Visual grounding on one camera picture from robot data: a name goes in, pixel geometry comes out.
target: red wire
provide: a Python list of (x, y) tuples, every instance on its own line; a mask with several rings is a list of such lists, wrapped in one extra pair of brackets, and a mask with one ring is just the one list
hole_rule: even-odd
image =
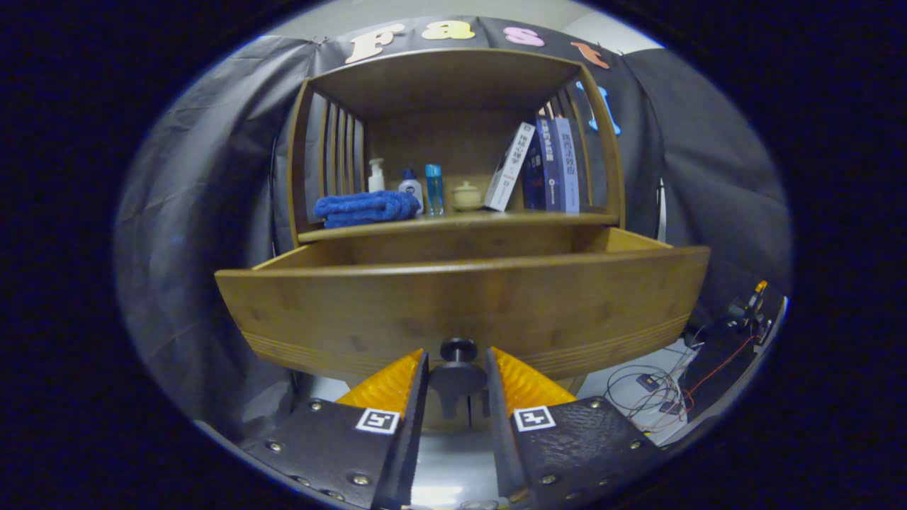
[[(689, 391), (683, 390), (684, 393), (687, 394), (687, 398), (689, 398), (689, 401), (690, 401), (689, 407), (686, 407), (686, 402), (682, 400), (681, 402), (677, 402), (676, 404), (674, 404), (674, 406), (672, 406), (671, 409), (673, 409), (674, 407), (676, 407), (676, 406), (678, 406), (678, 405), (681, 405), (681, 406), (683, 406), (683, 409), (684, 409), (684, 411), (685, 411), (684, 414), (688, 413), (688, 412), (693, 408), (693, 406), (695, 405), (695, 402), (694, 402), (694, 400), (693, 400), (693, 392), (696, 391), (697, 388), (699, 388), (700, 386), (702, 386), (702, 383), (706, 382), (706, 381), (708, 380), (708, 378), (711, 378), (712, 376), (714, 376), (714, 375), (716, 374), (716, 372), (718, 372), (721, 368), (723, 368), (725, 365), (727, 365), (728, 363), (730, 363), (732, 359), (736, 358), (736, 355), (740, 354), (740, 351), (742, 351), (743, 348), (746, 347), (746, 344), (748, 344), (749, 341), (752, 340), (753, 338), (759, 338), (759, 337), (756, 335), (756, 336), (747, 338), (746, 341), (745, 341), (743, 344), (741, 344), (740, 347), (734, 352), (734, 354), (730, 355), (730, 357), (729, 357), (728, 359), (726, 359), (726, 360), (724, 361), (724, 363), (722, 363), (721, 365), (718, 365), (717, 368), (715, 368), (714, 370), (712, 370), (707, 376), (705, 376), (705, 377), (702, 378), (699, 382), (697, 382), (696, 385), (693, 386), (693, 389), (690, 389)], [(651, 397), (651, 394), (646, 395), (646, 396), (644, 396), (643, 398), (646, 398), (646, 397)], [(636, 407), (639, 405), (639, 402), (642, 402), (642, 399), (643, 399), (643, 398), (641, 398), (640, 400), (638, 400), (638, 401), (636, 402), (636, 404), (633, 405), (633, 408), (630, 410), (630, 412), (629, 412), (628, 414), (632, 414), (633, 411), (636, 410)], [(645, 427), (645, 428), (648, 428), (650, 432), (654, 432), (654, 431), (655, 431), (654, 429), (655, 429), (656, 427), (658, 427), (658, 423), (659, 423), (661, 420), (665, 419), (665, 416), (667, 416), (667, 415), (668, 415), (668, 413), (663, 414), (663, 415), (661, 416), (661, 418), (659, 418), (658, 421), (656, 421), (656, 422), (655, 422), (654, 424), (652, 424), (651, 426), (640, 425), (640, 424), (637, 423), (636, 420), (634, 420), (633, 418), (631, 418), (630, 421), (632, 421), (632, 422), (633, 422), (634, 424), (636, 424), (638, 427)], [(660, 430), (664, 430), (665, 428), (674, 425), (674, 424), (677, 423), (680, 419), (681, 419), (681, 415), (678, 413), (678, 415), (677, 415), (676, 418), (674, 418), (672, 421), (667, 422), (667, 424), (661, 426)]]
[(758, 337), (758, 336), (753, 336), (753, 337), (747, 338), (747, 339), (746, 339), (746, 342), (744, 342), (744, 343), (740, 346), (740, 348), (738, 348), (736, 351), (734, 351), (734, 354), (732, 354), (730, 358), (726, 359), (724, 363), (722, 363), (721, 365), (718, 365), (718, 368), (712, 370), (712, 372), (711, 372), (710, 374), (708, 374), (707, 376), (705, 376), (704, 378), (702, 378), (701, 381), (697, 382), (696, 385), (693, 386), (693, 389), (689, 390), (689, 392), (688, 392), (689, 395), (692, 395), (693, 392), (696, 391), (696, 388), (702, 386), (702, 383), (706, 382), (706, 380), (708, 380), (708, 378), (714, 376), (716, 372), (718, 372), (721, 368), (724, 367), (724, 365), (730, 363), (730, 362), (731, 362), (731, 359), (736, 358), (736, 355), (740, 354), (740, 351), (743, 350), (743, 348), (746, 347), (746, 344), (748, 344), (749, 341), (752, 340), (753, 338), (759, 338), (759, 337)]

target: blue towel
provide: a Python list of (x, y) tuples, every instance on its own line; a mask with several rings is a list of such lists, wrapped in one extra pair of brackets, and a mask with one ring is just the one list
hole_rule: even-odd
[(419, 200), (399, 191), (323, 197), (315, 204), (315, 214), (327, 220), (326, 229), (409, 220), (418, 210)]

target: wooden drawer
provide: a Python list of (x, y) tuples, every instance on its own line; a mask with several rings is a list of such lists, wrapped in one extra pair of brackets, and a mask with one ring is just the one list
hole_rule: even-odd
[(709, 255), (589, 224), (368, 231), (216, 273), (261, 358), (355, 381), (466, 337), (571, 378), (676, 340)]

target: rivet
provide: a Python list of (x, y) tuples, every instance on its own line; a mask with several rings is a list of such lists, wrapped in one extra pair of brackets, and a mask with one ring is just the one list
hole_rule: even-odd
[(333, 497), (334, 499), (339, 499), (340, 501), (346, 501), (346, 498), (344, 498), (342, 494), (336, 493), (336, 492), (334, 492), (334, 491), (332, 491), (332, 490), (325, 489), (325, 490), (323, 490), (323, 491), (321, 491), (321, 492), (323, 492), (323, 493), (325, 493), (325, 494), (327, 494), (327, 495)]

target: blue book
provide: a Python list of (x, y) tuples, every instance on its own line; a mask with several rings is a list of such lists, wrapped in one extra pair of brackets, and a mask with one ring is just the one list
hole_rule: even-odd
[(532, 136), (529, 151), (522, 163), (522, 207), (524, 209), (545, 210), (545, 169), (541, 158), (540, 139), (538, 135), (535, 135)]
[(544, 207), (546, 211), (563, 211), (561, 198), (561, 159), (558, 150), (558, 138), (554, 131), (554, 121), (542, 116), (536, 117), (536, 130), (541, 147), (541, 165), (544, 175)]
[(570, 121), (563, 117), (554, 119), (554, 132), (561, 162), (561, 211), (580, 212), (580, 171)]

